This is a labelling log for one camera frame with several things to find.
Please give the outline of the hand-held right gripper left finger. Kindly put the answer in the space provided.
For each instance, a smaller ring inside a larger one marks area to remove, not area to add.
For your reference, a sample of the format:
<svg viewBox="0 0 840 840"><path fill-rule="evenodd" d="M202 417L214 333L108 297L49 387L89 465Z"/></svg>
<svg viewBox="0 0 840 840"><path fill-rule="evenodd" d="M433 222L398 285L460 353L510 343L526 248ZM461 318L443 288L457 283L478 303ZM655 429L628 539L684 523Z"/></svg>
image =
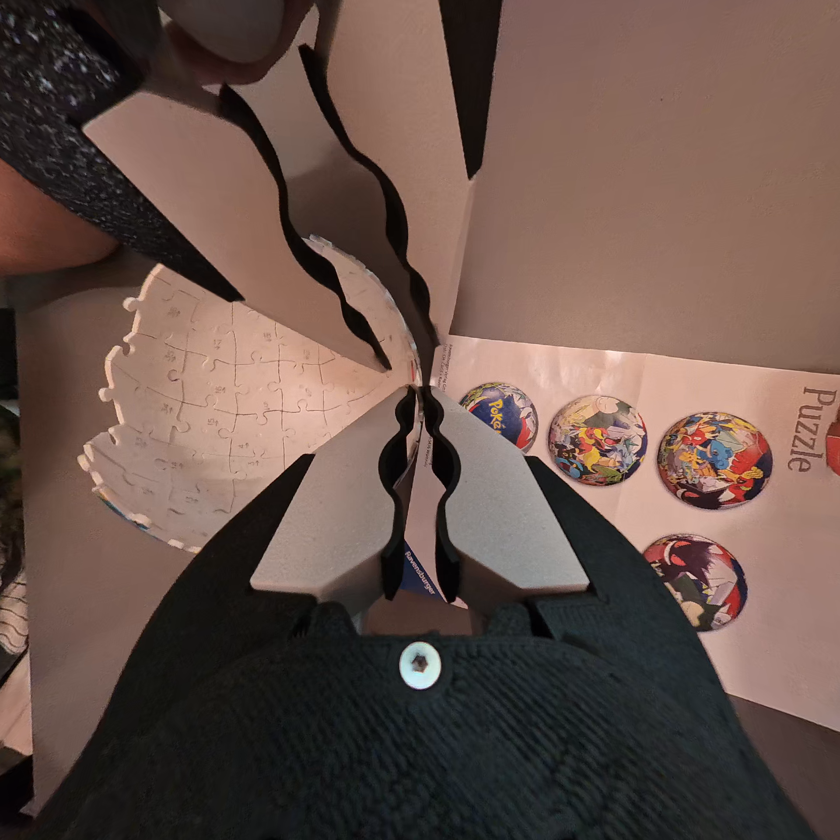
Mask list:
<svg viewBox="0 0 840 840"><path fill-rule="evenodd" d="M397 388L310 458L250 578L259 592L309 594L352 615L391 600L403 580L405 512L396 487L411 462L417 390Z"/></svg>

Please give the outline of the printed puzzle instruction sheet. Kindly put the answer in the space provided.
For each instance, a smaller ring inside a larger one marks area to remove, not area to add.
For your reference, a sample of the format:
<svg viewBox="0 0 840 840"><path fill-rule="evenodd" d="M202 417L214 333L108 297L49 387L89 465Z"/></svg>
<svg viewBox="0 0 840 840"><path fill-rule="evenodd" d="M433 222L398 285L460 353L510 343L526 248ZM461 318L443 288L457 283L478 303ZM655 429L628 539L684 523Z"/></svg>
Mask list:
<svg viewBox="0 0 840 840"><path fill-rule="evenodd" d="M466 337L435 364L663 575L728 693L838 730L836 374Z"/></svg>

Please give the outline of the person's left hand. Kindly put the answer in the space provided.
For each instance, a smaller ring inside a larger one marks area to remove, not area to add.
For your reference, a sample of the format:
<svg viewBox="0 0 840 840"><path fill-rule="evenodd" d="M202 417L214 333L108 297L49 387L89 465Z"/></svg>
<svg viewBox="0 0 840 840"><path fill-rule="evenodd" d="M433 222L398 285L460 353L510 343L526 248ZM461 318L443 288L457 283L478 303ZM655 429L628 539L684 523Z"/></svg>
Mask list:
<svg viewBox="0 0 840 840"><path fill-rule="evenodd" d="M274 44L265 56L250 62L236 62L214 54L178 22L168 23L165 31L175 54L192 72L199 85L247 86L261 81L288 52L313 5L314 2L309 1L285 2L280 30Z"/></svg>

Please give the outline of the striped cloth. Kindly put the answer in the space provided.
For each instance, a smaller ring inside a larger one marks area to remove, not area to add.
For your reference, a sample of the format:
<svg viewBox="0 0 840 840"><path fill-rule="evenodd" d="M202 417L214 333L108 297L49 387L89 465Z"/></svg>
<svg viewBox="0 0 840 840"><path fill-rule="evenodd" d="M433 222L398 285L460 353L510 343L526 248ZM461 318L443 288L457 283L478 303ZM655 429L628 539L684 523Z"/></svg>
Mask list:
<svg viewBox="0 0 840 840"><path fill-rule="evenodd" d="M3 586L1 593L1 648L9 657L19 657L28 646L27 576L22 568Z"/></svg>

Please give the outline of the white half-sphere puzzle ball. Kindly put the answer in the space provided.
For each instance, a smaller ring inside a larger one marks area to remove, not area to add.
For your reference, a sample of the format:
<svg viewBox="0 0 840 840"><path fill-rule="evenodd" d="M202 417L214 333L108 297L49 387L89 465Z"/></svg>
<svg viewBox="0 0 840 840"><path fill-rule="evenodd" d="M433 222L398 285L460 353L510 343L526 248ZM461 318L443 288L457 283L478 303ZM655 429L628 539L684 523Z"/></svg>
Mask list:
<svg viewBox="0 0 840 840"><path fill-rule="evenodd" d="M78 457L92 494L150 536L191 553L302 455L401 385L420 385L414 339L390 292L329 241L337 270L392 368L376 372L158 265L123 307L132 328L104 361L116 422Z"/></svg>

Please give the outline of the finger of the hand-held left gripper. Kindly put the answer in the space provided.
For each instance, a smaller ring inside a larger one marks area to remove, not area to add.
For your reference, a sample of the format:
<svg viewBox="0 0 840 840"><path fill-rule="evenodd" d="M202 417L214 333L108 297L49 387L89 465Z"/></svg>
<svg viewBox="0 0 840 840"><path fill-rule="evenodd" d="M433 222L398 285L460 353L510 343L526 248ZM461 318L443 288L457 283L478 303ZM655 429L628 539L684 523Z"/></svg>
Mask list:
<svg viewBox="0 0 840 840"><path fill-rule="evenodd" d="M473 198L437 1L315 2L305 57L325 116L371 173L385 238L408 281L402 310L430 345L448 337Z"/></svg>
<svg viewBox="0 0 840 840"><path fill-rule="evenodd" d="M275 148L231 87L142 88L84 134L258 314L373 371L392 366L333 263L299 235Z"/></svg>

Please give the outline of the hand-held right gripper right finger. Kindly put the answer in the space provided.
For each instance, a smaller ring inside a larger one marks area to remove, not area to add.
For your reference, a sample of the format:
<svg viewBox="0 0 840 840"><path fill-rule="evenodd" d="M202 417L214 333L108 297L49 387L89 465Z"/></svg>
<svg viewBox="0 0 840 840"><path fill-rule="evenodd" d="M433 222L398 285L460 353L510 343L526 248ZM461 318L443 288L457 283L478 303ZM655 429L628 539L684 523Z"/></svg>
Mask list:
<svg viewBox="0 0 840 840"><path fill-rule="evenodd" d="M489 616L499 606L584 592L590 579L528 460L437 387L423 389L437 587Z"/></svg>

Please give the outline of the person's left forearm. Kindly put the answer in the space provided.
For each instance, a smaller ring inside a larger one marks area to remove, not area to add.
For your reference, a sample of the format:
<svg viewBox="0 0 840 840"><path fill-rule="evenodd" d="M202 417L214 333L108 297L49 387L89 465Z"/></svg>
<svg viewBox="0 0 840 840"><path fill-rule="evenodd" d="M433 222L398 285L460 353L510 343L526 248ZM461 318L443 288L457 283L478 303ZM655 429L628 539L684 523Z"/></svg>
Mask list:
<svg viewBox="0 0 840 840"><path fill-rule="evenodd" d="M89 266L119 242L75 215L1 162L1 276L21 277Z"/></svg>

